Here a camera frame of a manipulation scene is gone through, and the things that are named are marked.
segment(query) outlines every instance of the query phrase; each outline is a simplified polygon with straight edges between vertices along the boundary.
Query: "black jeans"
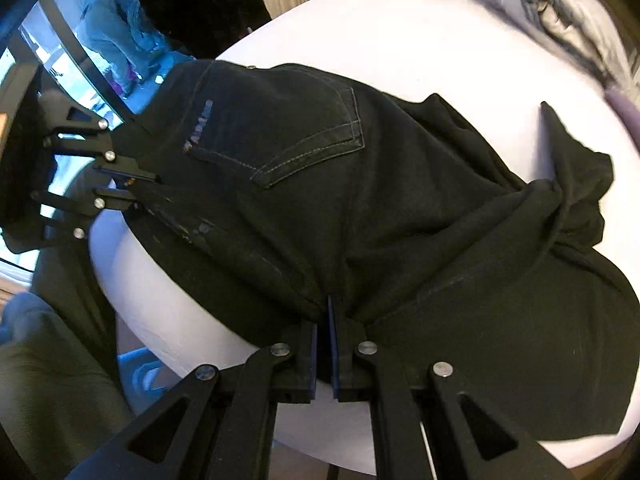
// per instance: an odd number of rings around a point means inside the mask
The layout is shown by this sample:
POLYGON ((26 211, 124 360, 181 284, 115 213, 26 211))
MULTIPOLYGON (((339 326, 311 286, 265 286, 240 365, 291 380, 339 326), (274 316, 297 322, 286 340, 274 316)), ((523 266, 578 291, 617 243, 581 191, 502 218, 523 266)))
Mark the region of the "black jeans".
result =
POLYGON ((127 221, 184 290, 263 346, 339 296, 408 366, 446 360, 539 440, 616 433, 639 309, 593 249, 607 155, 546 104, 556 179, 526 184, 451 106, 303 66, 175 68, 118 149, 162 184, 127 221), (607 363, 615 362, 616 366, 607 363))

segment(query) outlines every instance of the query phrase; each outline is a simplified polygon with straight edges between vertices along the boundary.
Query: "round white table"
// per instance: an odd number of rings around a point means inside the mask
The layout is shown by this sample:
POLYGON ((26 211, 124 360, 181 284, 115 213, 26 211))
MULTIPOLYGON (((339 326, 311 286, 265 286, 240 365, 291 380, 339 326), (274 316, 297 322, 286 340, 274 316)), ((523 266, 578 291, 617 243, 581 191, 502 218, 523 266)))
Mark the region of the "round white table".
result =
MULTIPOLYGON (((601 201, 606 227, 597 250, 640 290, 640 157, 626 130, 595 80, 543 50, 478 0, 311 0, 244 38, 220 59, 260 68, 300 63, 413 102, 437 92, 526 181, 553 174, 539 112, 540 102, 549 102, 572 136, 612 156, 616 179, 601 201)), ((101 213, 90 248, 113 307, 178 375, 202 363, 237 365, 255 351, 172 282, 121 213, 101 213)), ((574 467, 625 440, 639 420, 636 380, 618 434, 543 445, 574 467)), ((275 437, 325 462, 375 473, 368 405, 337 404, 326 384, 318 384, 311 405, 278 408, 275 437)))

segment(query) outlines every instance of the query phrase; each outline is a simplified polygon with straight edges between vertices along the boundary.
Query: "screw head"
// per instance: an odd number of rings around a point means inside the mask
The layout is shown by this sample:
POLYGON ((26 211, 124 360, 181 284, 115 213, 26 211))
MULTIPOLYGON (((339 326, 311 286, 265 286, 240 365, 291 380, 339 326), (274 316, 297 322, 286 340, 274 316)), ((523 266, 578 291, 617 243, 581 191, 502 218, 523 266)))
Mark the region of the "screw head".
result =
POLYGON ((210 381, 216 376, 216 368, 211 365, 200 365, 196 368, 196 378, 201 381, 210 381))
POLYGON ((453 373, 453 366, 445 361, 439 361, 433 365, 433 373, 439 377, 449 377, 453 373))
POLYGON ((271 347, 271 355, 276 357, 286 357, 291 353, 291 348, 286 343, 276 343, 271 347))
POLYGON ((358 345, 358 352, 362 355, 373 355, 378 351, 378 345, 373 341, 363 341, 358 345))

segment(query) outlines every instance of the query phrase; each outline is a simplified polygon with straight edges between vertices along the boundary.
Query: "cable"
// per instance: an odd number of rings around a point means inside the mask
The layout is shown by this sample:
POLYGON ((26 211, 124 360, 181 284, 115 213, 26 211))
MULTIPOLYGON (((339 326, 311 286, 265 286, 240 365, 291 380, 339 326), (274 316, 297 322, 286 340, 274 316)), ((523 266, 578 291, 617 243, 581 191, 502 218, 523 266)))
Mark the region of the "cable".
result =
POLYGON ((4 258, 2 258, 2 257, 0 257, 0 262, 4 262, 4 263, 6 263, 6 264, 11 265, 12 267, 16 267, 17 269, 24 270, 24 271, 26 271, 26 272, 28 272, 28 273, 30 273, 30 274, 33 274, 33 270, 31 270, 31 269, 27 269, 27 268, 25 268, 25 267, 23 267, 23 266, 20 266, 20 265, 18 265, 18 264, 14 264, 13 262, 10 262, 9 260, 5 260, 5 259, 4 259, 4 258))

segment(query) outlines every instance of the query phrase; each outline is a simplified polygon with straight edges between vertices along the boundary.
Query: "jeans back pocket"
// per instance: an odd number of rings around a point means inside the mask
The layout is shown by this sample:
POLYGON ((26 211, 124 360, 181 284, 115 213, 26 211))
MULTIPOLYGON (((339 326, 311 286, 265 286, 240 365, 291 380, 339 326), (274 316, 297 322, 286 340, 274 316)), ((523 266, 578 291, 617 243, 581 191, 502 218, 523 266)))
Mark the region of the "jeans back pocket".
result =
POLYGON ((196 92, 184 123, 191 156, 231 165, 267 189, 364 147, 353 88, 337 77, 297 65, 220 65, 196 92))

